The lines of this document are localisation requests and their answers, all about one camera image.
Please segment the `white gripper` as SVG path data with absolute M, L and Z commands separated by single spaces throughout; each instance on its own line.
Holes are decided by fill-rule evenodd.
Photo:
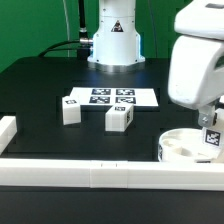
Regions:
M 221 57 L 222 41 L 180 36 L 173 47 L 168 95 L 178 105 L 200 108 L 198 124 L 202 127 L 214 125 L 215 106 L 209 103 L 224 95 L 224 65 L 216 67 Z

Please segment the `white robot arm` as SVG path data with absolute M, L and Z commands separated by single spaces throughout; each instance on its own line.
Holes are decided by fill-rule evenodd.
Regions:
M 135 29 L 136 0 L 99 0 L 99 28 L 88 57 L 91 68 L 126 72 L 145 62 Z M 193 0 L 174 19 L 179 34 L 170 61 L 168 95 L 199 112 L 198 124 L 216 122 L 215 101 L 224 95 L 224 0 Z

